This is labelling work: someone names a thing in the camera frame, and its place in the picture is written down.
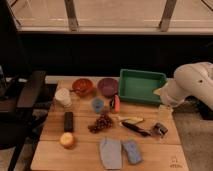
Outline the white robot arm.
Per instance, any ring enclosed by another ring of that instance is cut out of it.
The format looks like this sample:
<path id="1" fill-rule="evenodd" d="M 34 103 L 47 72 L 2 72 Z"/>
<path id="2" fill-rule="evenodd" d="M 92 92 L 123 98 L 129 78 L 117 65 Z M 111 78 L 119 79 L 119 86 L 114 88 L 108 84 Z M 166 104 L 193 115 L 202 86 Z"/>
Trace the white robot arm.
<path id="1" fill-rule="evenodd" d="M 205 120 L 213 121 L 213 64 L 198 62 L 179 66 L 162 88 L 161 102 L 177 107 L 189 96 L 199 100 L 198 111 Z"/>

